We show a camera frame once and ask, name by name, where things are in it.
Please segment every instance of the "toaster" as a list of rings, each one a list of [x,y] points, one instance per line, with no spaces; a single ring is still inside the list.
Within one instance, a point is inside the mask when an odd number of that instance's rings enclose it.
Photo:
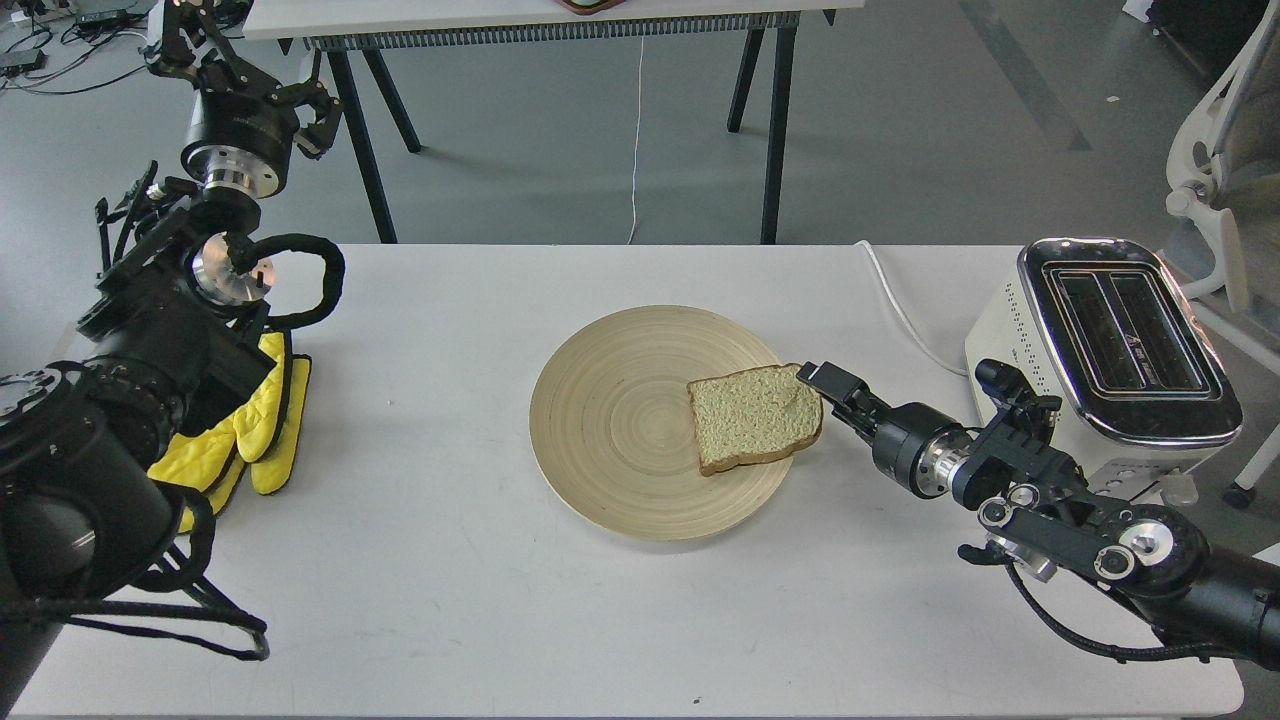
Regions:
[[[965,338],[1064,400],[1052,445],[1089,491],[1135,500],[1240,430],[1240,404],[1164,263],[1135,242],[1046,238],[1023,249]],[[972,380],[978,414],[995,407]]]

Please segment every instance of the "bread crust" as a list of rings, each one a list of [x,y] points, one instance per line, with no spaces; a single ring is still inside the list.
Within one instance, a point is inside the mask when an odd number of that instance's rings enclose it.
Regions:
[[[689,393],[689,411],[694,413],[694,386],[696,386],[696,384],[724,380],[724,379],[732,378],[735,375],[741,375],[741,374],[745,374],[745,373],[755,373],[755,372],[759,372],[759,370],[785,369],[785,368],[795,368],[796,372],[800,370],[800,365],[794,364],[794,363],[788,363],[786,365],[759,365],[756,368],[748,368],[745,370],[737,370],[736,373],[730,373],[727,375],[718,375],[718,377],[714,377],[714,378],[703,378],[703,379],[698,379],[698,380],[692,380],[690,383],[686,383],[685,384],[685,392]],[[731,456],[726,457],[724,460],[722,460],[719,462],[708,462],[707,459],[703,457],[703,443],[701,443],[701,439],[698,436],[698,418],[695,415],[695,418],[694,418],[694,446],[698,447],[698,471],[703,477],[709,478],[709,477],[714,475],[716,473],[723,473],[724,470],[731,470],[731,469],[733,469],[733,468],[736,468],[739,465],[759,465],[759,464],[763,464],[763,462],[774,462],[777,460],[782,460],[783,457],[794,455],[795,452],[799,452],[799,451],[809,447],[810,445],[818,442],[818,436],[822,434],[822,420],[823,420],[823,416],[824,416],[823,410],[824,409],[822,406],[822,401],[819,400],[818,401],[818,425],[817,425],[817,429],[814,429],[814,432],[813,432],[812,436],[803,437],[803,438],[797,439],[796,442],[794,442],[794,443],[791,443],[791,445],[788,445],[788,446],[786,446],[786,447],[783,447],[783,448],[781,448],[778,451],[774,451],[774,452],[755,452],[755,454],[753,454],[753,452],[745,452],[745,454],[739,454],[739,455],[731,455]]]

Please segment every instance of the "white cable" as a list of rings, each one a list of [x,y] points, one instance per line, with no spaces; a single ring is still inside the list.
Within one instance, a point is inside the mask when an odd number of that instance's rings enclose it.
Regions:
[[[640,36],[640,67],[636,68],[636,146],[631,154],[631,233],[627,234],[627,245],[636,238],[636,174],[640,169],[640,106],[644,100],[644,36]]]
[[[887,297],[888,304],[893,306],[893,311],[897,313],[897,319],[902,323],[902,327],[906,328],[906,333],[911,336],[911,340],[915,341],[915,345],[920,350],[923,350],[925,355],[929,356],[929,360],[937,363],[938,366],[942,368],[943,370],[960,377],[968,377],[969,372],[965,370],[964,368],[956,368],[955,365],[951,365],[946,360],[934,355],[933,351],[929,350],[929,346],[924,343],[924,338],[920,337],[920,333],[915,332],[915,325],[913,325],[911,320],[906,316],[906,311],[902,310],[902,305],[899,304],[897,296],[893,295],[893,288],[890,287],[888,284],[888,278],[884,277],[884,268],[881,266],[879,258],[876,256],[876,250],[872,249],[872,243],[867,242],[865,240],[860,240],[856,242],[856,245],[863,250],[865,250],[867,256],[870,258],[872,268],[876,269],[876,275],[879,278],[881,287],[884,290],[884,297]]]

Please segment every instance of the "gray floor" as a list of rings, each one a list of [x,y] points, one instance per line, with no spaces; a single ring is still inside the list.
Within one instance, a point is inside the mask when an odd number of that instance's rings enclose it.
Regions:
[[[833,28],[806,15],[778,241],[1102,234],[1162,247],[1178,228],[1164,213],[1165,156],[1202,87],[1120,5],[869,0]],[[0,31],[0,44],[23,33]],[[744,131],[731,136],[723,124],[741,44],[736,33],[645,41],[635,242],[756,241],[772,41]],[[122,37],[45,90],[115,77],[138,63],[138,45]],[[297,51],[237,47],[278,77],[297,76]],[[81,51],[56,41],[46,50],[54,68]],[[420,155],[403,151],[353,56],[401,241],[626,242],[639,56],[639,40],[389,51],[429,146]],[[0,374],[50,360],[67,323],[95,300],[93,202],[118,199],[150,159],[180,174],[188,115],[182,82],[145,73],[76,96],[0,92]],[[344,131],[319,163],[296,154],[288,188],[262,210],[261,237],[376,242]],[[1192,516],[1215,542],[1256,552],[1280,541],[1280,468],[1248,511],[1217,495],[1280,423],[1280,382],[1221,351],[1247,427],[1198,478]],[[1242,675],[1245,705],[1231,717],[1274,717],[1276,676],[1252,666]]]

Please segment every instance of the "black cable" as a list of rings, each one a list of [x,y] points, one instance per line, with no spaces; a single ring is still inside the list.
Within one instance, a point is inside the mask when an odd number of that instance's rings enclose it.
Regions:
[[[232,241],[228,247],[232,269],[237,273],[247,273],[257,265],[259,260],[285,251],[319,255],[324,259],[324,275],[320,279],[320,302],[315,307],[302,313],[271,315],[266,319],[266,324],[273,331],[296,331],[312,325],[328,318],[329,313],[333,313],[334,307],[338,306],[338,300],[342,297],[342,279],[347,272],[347,263],[338,246],[329,240],[302,233],[276,234],[252,245],[247,242],[247,238],[242,238],[244,242],[241,243],[236,243],[234,238],[228,240]]]
[[[156,173],[159,172],[160,172],[160,164],[156,163],[155,160],[151,160],[147,164],[147,169],[142,173],[142,177],[140,177],[137,182],[133,183],[133,187],[129,190],[129,195],[125,196],[125,199],[128,200],[128,208],[124,210],[123,215],[124,225],[120,227],[120,234],[115,240],[115,252],[111,255],[113,265],[124,259],[124,246],[129,241],[129,233],[133,232],[133,228],[138,224],[138,220],[142,217],[143,201],[147,199],[147,188],[151,187],[152,182],[155,182]],[[192,500],[195,502],[204,502],[202,500],[198,498],[188,498],[188,500]]]
[[[196,620],[233,625],[250,634],[253,650],[234,650],[204,638],[138,628],[136,625],[116,625],[101,620],[88,620],[79,615],[110,615],[122,618],[159,618],[170,620]],[[266,660],[270,648],[266,643],[266,623],[233,607],[192,607],[188,605],[163,605],[155,602],[119,602],[109,600],[33,600],[0,603],[0,625],[8,623],[63,623],[102,630],[113,630],[134,637],[174,639],[228,655],[238,660]]]
[[[148,177],[155,177],[155,163],[151,163]],[[160,562],[157,562],[160,570],[147,570],[131,583],[133,587],[147,592],[173,592],[192,585],[197,579],[205,577],[205,570],[209,568],[209,561],[214,555],[214,509],[209,505],[205,496],[193,488],[179,486],[174,489],[182,495],[183,502],[193,518],[189,534],[191,559],[188,560],[180,550],[170,546],[170,557],[174,557],[174,560],[182,559],[178,560],[177,568],[160,559]]]
[[[36,29],[36,20],[35,20],[35,18],[32,18],[31,26],[32,26],[31,27],[31,32],[27,33],[27,36],[23,37],[22,40],[19,40],[18,42],[14,42],[13,45],[10,45],[9,49],[5,50],[5,53],[13,53],[13,50],[15,47],[18,47],[23,42],[27,42],[32,37],[36,37],[37,35],[41,35],[41,33],[44,33],[46,36],[45,40],[44,40],[44,42],[41,42],[40,45],[32,47],[32,50],[40,50],[41,47],[44,47],[45,45],[49,45],[54,40],[54,31],[49,29],[49,26],[41,24],[40,29]]]
[[[111,269],[111,238],[106,234],[106,219],[110,217],[110,213],[108,213],[106,199],[100,197],[97,204],[93,205],[93,220],[97,224],[97,240],[102,250],[104,274]]]
[[[81,87],[81,88],[77,88],[77,90],[32,90],[31,87],[17,85],[17,83],[10,83],[10,85],[15,90],[20,90],[23,92],[29,92],[32,95],[59,95],[59,96],[60,95],[79,95],[82,92],[88,92],[91,90],[99,90],[99,88],[106,87],[109,85],[115,85],[115,83],[120,82],[122,79],[125,79],[128,77],[132,77],[132,76],[136,76],[136,74],[141,73],[145,69],[147,69],[146,65],[142,65],[142,67],[138,67],[138,68],[133,68],[132,70],[124,73],[123,76],[118,76],[118,77],[114,77],[114,78],[111,78],[111,79],[109,79],[106,82],[100,82],[97,85],[91,85],[88,87]]]
[[[1229,657],[1233,660],[1243,659],[1243,656],[1230,652],[1226,648],[1211,642],[1184,643],[1169,647],[1120,647],[1097,642],[1071,630],[1050,615],[1048,611],[1044,610],[1044,607],[1041,606],[1034,597],[1032,597],[1030,591],[1027,589],[1027,584],[1018,575],[1018,569],[1012,564],[1006,566],[1006,571],[1009,573],[1009,579],[1014,582],[1018,594],[1023,596],[1023,600],[1025,600],[1027,605],[1029,605],[1032,611],[1036,612],[1036,616],[1048,625],[1048,629],[1053,630],[1053,634],[1062,638],[1075,648],[1083,650],[1084,652],[1110,657],[1120,664],[1130,661],[1156,662],[1162,660],[1181,660],[1185,657],[1196,657],[1201,662],[1208,662],[1210,657]]]
[[[140,628],[137,625],[120,625],[118,623],[104,623],[101,620],[86,620],[83,618],[72,618],[65,621],[67,625],[79,625],[82,628],[92,628],[95,630],[110,630],[113,633],[120,633],[122,635],[132,635],[136,638],[155,638],[155,639],[169,639],[184,642],[188,644],[198,646],[205,650],[211,650],[218,655],[227,655],[234,657],[236,660],[266,660],[266,652],[255,647],[253,650],[234,650],[224,644],[219,644],[205,638],[198,638],[196,635],[184,635],[182,633],[170,633],[168,630],[157,630],[155,628]]]
[[[78,23],[72,23],[70,27],[63,31],[58,41],[63,45],[70,45],[72,42],[79,40],[92,45],[95,41],[97,41],[100,37],[108,33],[115,36],[127,29],[142,29],[138,26],[138,22],[145,18],[146,18],[145,14],[131,14],[125,15],[124,18],[120,18],[119,20],[114,20],[109,24],[95,27],[93,29],[86,29]]]
[[[104,86],[93,86],[93,87],[88,87],[88,88],[72,90],[72,91],[36,91],[35,90],[35,88],[37,88],[37,87],[40,87],[42,85],[46,85],[46,83],[49,83],[49,82],[51,82],[54,79],[58,79],[59,77],[65,76],[67,73],[69,73],[69,72],[74,70],[76,68],[83,65],[86,61],[88,61],[88,58],[91,55],[93,55],[93,53],[96,53],[100,49],[105,47],[108,44],[110,44],[113,40],[115,40],[116,37],[119,37],[122,33],[124,33],[128,29],[131,29],[131,28],[129,27],[116,28],[116,29],[111,31],[111,33],[105,40],[101,40],[101,41],[97,41],[97,42],[88,42],[88,45],[90,45],[88,50],[86,50],[79,56],[77,56],[76,59],[73,59],[65,67],[59,68],[58,70],[54,70],[51,73],[45,73],[45,74],[29,74],[28,73],[28,74],[23,76],[26,79],[33,79],[33,81],[38,81],[38,82],[29,82],[27,85],[18,85],[15,82],[6,81],[4,85],[0,85],[0,91],[4,91],[6,88],[9,88],[9,87],[13,87],[15,90],[23,90],[26,92],[31,92],[33,95],[76,95],[78,92],[87,92],[88,90],[97,90],[97,87],[104,87]],[[111,82],[119,82],[120,79],[123,79],[123,77],[113,79],[113,81],[108,81],[106,85],[110,85]]]

